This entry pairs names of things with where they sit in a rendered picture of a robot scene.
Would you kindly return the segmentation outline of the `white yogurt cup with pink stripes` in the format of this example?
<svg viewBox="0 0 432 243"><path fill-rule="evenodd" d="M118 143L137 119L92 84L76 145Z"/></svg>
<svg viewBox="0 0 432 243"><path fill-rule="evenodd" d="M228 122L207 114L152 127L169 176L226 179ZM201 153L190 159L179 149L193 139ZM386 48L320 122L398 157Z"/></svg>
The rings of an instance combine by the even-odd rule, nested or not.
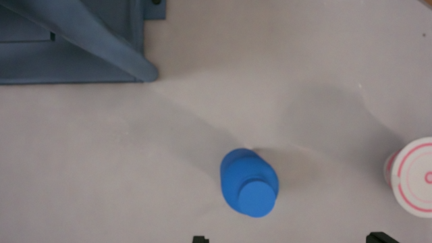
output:
<svg viewBox="0 0 432 243"><path fill-rule="evenodd" d="M421 138L391 154L386 182L401 206L419 217L432 217L432 138Z"/></svg>

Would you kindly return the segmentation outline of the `blue bottle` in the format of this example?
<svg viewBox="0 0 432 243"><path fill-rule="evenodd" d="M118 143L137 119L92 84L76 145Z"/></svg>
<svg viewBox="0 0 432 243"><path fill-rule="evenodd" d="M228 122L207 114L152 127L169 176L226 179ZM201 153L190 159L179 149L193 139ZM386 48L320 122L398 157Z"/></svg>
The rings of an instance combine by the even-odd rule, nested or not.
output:
<svg viewBox="0 0 432 243"><path fill-rule="evenodd" d="M223 198L235 212L261 218L273 210L279 179L274 168L254 151L230 151L221 162L220 180Z"/></svg>

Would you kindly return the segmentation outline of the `blue shelving unit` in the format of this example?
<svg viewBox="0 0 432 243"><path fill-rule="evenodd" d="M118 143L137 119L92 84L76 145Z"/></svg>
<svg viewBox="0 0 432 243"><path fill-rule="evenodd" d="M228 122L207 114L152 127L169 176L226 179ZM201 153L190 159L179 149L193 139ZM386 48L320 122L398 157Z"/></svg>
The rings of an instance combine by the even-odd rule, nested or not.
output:
<svg viewBox="0 0 432 243"><path fill-rule="evenodd" d="M152 83L144 20L166 0L0 0L0 86Z"/></svg>

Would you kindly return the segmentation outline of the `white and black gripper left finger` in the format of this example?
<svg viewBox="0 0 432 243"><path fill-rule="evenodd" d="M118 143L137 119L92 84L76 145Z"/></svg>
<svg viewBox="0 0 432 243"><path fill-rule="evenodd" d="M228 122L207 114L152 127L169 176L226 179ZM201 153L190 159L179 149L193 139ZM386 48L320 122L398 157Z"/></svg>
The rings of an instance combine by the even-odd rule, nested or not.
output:
<svg viewBox="0 0 432 243"><path fill-rule="evenodd" d="M209 243L209 239L205 239L205 236L193 236L192 243Z"/></svg>

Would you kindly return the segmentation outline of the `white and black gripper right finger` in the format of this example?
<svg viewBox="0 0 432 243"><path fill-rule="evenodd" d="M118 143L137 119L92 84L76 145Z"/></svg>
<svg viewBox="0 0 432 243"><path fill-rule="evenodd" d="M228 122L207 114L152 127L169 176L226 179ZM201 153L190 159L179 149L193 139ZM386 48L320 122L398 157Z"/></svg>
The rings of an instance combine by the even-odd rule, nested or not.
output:
<svg viewBox="0 0 432 243"><path fill-rule="evenodd" d="M366 243L399 243L385 232L371 232L366 236Z"/></svg>

